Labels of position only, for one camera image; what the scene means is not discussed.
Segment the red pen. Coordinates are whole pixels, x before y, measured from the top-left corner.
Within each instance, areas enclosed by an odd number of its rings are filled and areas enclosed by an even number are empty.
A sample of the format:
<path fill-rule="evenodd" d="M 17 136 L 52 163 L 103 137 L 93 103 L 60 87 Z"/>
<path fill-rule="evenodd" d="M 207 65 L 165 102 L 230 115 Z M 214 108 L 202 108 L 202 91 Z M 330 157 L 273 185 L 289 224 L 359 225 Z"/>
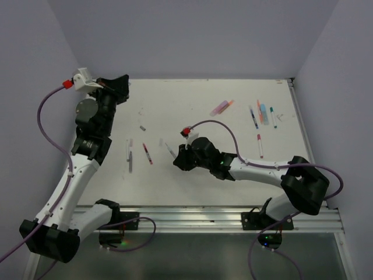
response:
<path fill-rule="evenodd" d="M 151 156 L 150 156 L 150 153 L 149 153 L 149 151 L 148 151 L 148 148 L 147 148 L 146 144 L 145 144 L 145 143 L 142 143 L 142 146 L 143 146 L 143 148 L 144 148 L 144 151 L 145 151 L 146 157 L 147 157 L 147 159 L 148 159 L 150 165 L 152 165 L 152 164 L 153 164 L 153 161 L 152 161 L 152 158 L 151 158 Z"/>

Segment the purple highlighter pen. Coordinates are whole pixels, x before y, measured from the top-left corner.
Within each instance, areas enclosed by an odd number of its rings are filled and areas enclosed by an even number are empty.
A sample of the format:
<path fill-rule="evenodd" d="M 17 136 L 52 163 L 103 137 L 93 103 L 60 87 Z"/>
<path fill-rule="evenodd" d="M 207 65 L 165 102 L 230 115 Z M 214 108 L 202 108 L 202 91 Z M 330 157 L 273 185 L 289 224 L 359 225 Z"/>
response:
<path fill-rule="evenodd" d="M 129 151 L 129 155 L 128 155 L 128 170 L 129 170 L 129 173 L 131 174 L 133 170 L 133 156 L 132 156 L 131 150 Z"/>

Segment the grey marker pen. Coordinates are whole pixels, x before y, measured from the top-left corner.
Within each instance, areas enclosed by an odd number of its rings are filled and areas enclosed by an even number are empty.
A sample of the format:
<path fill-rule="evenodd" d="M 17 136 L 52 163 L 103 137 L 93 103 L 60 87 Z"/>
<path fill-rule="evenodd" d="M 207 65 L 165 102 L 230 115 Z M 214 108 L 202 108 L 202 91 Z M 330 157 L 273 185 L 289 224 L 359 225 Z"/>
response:
<path fill-rule="evenodd" d="M 126 161 L 129 162 L 130 146 L 129 146 L 129 140 L 128 139 L 126 139 L 125 151 L 126 151 Z"/>

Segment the blue pen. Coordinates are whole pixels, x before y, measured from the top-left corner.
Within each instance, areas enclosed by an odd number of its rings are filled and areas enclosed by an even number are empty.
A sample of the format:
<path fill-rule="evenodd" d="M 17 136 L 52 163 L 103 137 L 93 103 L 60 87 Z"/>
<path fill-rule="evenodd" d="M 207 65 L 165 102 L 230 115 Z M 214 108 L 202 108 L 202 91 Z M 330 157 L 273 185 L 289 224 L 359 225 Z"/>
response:
<path fill-rule="evenodd" d="M 167 150 L 169 151 L 169 153 L 171 154 L 171 156 L 175 159 L 177 157 L 177 155 L 174 153 L 174 151 L 171 149 L 171 147 L 167 144 L 167 143 L 164 143 Z"/>

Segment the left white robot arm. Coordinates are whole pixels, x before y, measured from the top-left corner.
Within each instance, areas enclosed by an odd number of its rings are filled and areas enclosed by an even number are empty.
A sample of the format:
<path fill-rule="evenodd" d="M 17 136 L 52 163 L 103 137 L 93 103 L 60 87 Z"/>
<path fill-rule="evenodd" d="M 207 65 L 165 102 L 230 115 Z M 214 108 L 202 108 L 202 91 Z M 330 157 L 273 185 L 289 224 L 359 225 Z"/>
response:
<path fill-rule="evenodd" d="M 67 84 L 84 90 L 87 98 L 75 109 L 76 138 L 71 151 L 65 152 L 68 166 L 43 209 L 19 228 L 32 253 L 62 263 L 70 262 L 81 242 L 95 230 L 102 226 L 115 229 L 121 222 L 119 204 L 107 199 L 99 199 L 77 218 L 73 213 L 108 154 L 117 105 L 129 98 L 129 76 L 98 78 L 82 85 L 78 81 L 73 78 Z"/>

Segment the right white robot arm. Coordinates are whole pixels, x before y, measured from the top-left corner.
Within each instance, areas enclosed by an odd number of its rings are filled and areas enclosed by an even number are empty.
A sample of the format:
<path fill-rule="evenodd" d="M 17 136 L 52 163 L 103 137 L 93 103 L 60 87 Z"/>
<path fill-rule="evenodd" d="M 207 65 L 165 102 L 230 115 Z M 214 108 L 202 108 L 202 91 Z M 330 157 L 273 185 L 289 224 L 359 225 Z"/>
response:
<path fill-rule="evenodd" d="M 248 180 L 281 188 L 282 195 L 267 199 L 259 212 L 248 215 L 256 229 L 273 229 L 296 212 L 318 215 L 329 187 L 329 180 L 303 157 L 294 156 L 284 169 L 269 162 L 248 165 L 236 153 L 219 151 L 206 137 L 181 144 L 173 164 L 186 172 L 196 167 L 207 169 L 219 180 Z"/>

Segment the orange pen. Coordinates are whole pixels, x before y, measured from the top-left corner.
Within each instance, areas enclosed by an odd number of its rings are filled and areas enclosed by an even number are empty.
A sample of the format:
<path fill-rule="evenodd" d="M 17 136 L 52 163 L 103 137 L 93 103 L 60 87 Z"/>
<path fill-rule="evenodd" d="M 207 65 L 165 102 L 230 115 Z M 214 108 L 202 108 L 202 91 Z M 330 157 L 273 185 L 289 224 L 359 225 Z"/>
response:
<path fill-rule="evenodd" d="M 262 117 L 262 112 L 261 112 L 261 104 L 260 101 L 257 99 L 256 101 L 257 108 L 258 108 L 258 115 L 259 115 L 259 121 L 261 124 L 263 124 L 263 117 Z"/>

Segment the pink highlighter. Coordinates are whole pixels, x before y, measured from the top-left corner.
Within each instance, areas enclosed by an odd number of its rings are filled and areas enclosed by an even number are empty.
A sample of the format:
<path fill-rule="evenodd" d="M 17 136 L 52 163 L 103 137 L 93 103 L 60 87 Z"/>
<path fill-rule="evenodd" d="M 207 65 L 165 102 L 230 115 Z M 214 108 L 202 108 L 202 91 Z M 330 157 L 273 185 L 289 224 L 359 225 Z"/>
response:
<path fill-rule="evenodd" d="M 221 102 L 216 108 L 214 108 L 211 112 L 210 112 L 210 116 L 211 117 L 214 117 L 216 114 L 219 114 L 225 107 L 227 107 L 229 105 L 229 102 L 228 101 L 223 101 Z"/>

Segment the pink capped marker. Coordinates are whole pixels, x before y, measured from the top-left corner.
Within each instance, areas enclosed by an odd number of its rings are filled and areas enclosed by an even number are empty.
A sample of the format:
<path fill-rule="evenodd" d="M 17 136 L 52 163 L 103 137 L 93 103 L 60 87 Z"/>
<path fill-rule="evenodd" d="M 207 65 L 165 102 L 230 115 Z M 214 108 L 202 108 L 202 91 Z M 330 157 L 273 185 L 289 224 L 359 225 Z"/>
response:
<path fill-rule="evenodd" d="M 261 139 L 260 134 L 257 135 L 257 141 L 258 141 L 259 157 L 263 159 L 264 154 L 263 154 L 262 139 Z"/>

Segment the light blue highlighter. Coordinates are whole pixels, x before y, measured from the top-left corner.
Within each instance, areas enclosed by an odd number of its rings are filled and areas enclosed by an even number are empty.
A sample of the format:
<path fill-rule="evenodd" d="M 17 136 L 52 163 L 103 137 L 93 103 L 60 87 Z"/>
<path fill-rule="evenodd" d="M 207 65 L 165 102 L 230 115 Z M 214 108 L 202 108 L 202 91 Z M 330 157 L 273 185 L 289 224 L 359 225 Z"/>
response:
<path fill-rule="evenodd" d="M 264 104 L 260 104 L 261 115 L 263 118 L 263 124 L 269 125 L 268 114 Z"/>

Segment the green capped marker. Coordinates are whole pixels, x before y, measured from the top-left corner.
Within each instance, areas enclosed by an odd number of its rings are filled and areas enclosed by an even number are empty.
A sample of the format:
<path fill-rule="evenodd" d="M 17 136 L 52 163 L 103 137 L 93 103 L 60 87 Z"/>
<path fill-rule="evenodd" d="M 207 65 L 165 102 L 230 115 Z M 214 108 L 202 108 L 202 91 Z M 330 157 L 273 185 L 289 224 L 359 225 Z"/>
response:
<path fill-rule="evenodd" d="M 275 116 L 275 112 L 274 112 L 273 107 L 270 107 L 270 115 L 271 115 L 271 118 L 272 118 L 273 127 L 276 129 L 277 128 L 277 122 L 276 122 L 276 116 Z"/>

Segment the aluminium rail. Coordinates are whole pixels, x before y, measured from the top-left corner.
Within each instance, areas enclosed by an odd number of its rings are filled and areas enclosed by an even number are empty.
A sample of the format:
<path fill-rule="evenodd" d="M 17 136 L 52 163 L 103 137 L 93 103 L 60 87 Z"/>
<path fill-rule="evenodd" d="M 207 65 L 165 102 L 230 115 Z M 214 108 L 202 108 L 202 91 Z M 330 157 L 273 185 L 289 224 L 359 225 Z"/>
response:
<path fill-rule="evenodd" d="M 241 214 L 258 212 L 242 207 L 122 207 L 122 212 L 137 212 L 155 221 L 157 233 L 249 233 L 244 230 Z M 319 215 L 301 213 L 293 219 L 294 229 L 283 233 L 343 233 L 342 219 L 337 210 L 322 207 Z"/>

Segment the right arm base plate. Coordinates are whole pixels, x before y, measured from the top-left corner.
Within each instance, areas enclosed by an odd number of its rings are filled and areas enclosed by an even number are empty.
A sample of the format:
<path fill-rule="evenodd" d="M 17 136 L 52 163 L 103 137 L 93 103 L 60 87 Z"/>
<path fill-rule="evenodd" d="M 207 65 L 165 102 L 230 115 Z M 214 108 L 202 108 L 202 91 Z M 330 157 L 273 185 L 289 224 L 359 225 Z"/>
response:
<path fill-rule="evenodd" d="M 243 230 L 263 230 L 268 226 L 272 226 L 276 221 L 266 214 L 259 212 L 241 212 L 241 224 Z M 281 224 L 275 225 L 271 230 L 293 230 L 293 221 L 285 221 Z"/>

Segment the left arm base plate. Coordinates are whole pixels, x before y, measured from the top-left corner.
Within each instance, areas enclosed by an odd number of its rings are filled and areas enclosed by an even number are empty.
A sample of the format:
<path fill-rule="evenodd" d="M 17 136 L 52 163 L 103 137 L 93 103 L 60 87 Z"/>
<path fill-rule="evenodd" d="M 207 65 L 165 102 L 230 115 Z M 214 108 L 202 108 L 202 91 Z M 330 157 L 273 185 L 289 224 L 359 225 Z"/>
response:
<path fill-rule="evenodd" d="M 138 230 L 139 212 L 119 212 L 100 230 Z"/>

